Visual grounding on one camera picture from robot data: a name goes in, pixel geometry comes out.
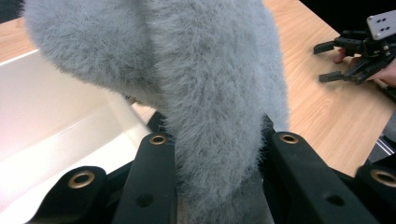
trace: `light wood tabletop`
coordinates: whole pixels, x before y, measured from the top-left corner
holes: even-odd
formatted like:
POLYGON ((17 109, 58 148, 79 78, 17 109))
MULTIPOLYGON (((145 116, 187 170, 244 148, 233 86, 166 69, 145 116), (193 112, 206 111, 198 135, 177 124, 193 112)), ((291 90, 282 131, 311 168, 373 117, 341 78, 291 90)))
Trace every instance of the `light wood tabletop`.
MULTIPOLYGON (((330 26, 298 0, 264 0, 278 26, 289 86, 290 131, 301 135, 332 168, 348 175, 364 164, 395 104, 373 82, 319 83, 318 75, 345 71, 336 50, 313 54, 316 44, 335 39, 330 26)), ((35 49, 23 19, 0 24, 0 62, 35 49)))

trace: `plush toy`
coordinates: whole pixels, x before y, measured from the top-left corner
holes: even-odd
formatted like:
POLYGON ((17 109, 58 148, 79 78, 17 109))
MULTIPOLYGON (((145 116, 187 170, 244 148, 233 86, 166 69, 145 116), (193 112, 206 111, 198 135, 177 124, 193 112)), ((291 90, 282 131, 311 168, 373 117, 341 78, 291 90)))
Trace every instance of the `plush toy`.
POLYGON ((260 0, 35 0, 28 32, 62 71, 131 95, 175 138, 178 223, 266 223, 263 118, 288 129, 274 20, 260 0))

